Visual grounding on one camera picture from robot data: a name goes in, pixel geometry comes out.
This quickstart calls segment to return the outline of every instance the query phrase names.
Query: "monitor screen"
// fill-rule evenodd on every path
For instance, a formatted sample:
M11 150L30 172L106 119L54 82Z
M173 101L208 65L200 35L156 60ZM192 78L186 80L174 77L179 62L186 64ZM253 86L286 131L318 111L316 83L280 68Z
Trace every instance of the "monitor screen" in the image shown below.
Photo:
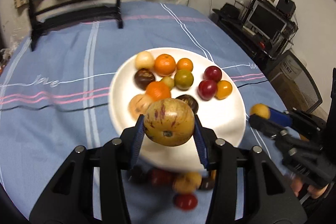
M283 21L261 5L255 8L249 22L268 36L269 39L272 39L277 31L281 32L285 26Z

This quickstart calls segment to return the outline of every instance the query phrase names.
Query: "mesh chair back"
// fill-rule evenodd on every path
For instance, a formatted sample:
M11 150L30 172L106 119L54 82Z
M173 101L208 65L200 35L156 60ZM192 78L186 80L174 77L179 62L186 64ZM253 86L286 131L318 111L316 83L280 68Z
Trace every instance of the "mesh chair back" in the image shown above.
M322 104L314 80L291 51L282 54L265 75L287 109L295 107L312 113Z

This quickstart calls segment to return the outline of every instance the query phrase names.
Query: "blue tablecloth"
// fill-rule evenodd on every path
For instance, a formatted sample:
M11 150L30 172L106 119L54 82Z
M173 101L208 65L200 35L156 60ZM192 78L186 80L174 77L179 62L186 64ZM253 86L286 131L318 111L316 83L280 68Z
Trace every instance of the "blue tablecloth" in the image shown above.
M134 54L155 47L178 47L215 62L237 86L266 80L225 32L194 9L130 2L122 4L122 16L124 29L118 29L112 20L78 24L41 37L34 52L26 39L0 78L0 182L26 217L75 146L99 147L117 136L107 106L59 110L107 103L114 73ZM256 103L285 110L269 82L239 90L247 113ZM260 145L285 172L272 141L247 125L240 147L254 145ZM98 182L95 172L96 217L100 217ZM184 212L174 207L174 192L169 188L128 182L124 188L135 224L204 223L212 195L211 191L197 191L198 206ZM242 203L240 187L237 217Z

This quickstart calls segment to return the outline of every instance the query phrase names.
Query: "screw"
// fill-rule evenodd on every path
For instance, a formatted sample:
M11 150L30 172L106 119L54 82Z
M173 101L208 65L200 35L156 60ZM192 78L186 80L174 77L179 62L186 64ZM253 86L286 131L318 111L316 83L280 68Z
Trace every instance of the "screw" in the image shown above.
M286 129L284 129L284 130L281 130L281 131L280 131L280 134L281 134L281 136L285 136L285 135L288 134L288 132L287 132Z
M290 156L293 156L293 155L295 155L296 154L296 149L295 148L292 148L291 150L289 150L288 151L288 154L290 155Z
M114 145L119 145L119 144L122 143L122 141L121 141L120 138L114 138L114 139L112 140L112 143L113 143Z
M263 151L263 149L260 146L256 145L256 146L253 146L253 151L259 154Z
M217 140L215 140L215 143L216 143L217 145L222 146L222 145L225 144L225 141L224 141L223 139L217 139Z
M83 145L78 145L75 147L76 153L82 153L84 151L85 147Z

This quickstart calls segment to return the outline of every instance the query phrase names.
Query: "human hand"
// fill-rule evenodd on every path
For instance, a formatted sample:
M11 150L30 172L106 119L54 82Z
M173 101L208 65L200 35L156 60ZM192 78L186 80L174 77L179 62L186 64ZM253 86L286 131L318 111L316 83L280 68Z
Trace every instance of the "human hand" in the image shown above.
M303 187L303 182L299 177L294 177L292 180L291 188L296 196L299 196L299 192L301 191ZM315 188L312 185L308 186L308 193L310 193L310 196L312 199L317 199L320 196L323 195L323 193L326 191L328 185L322 189Z

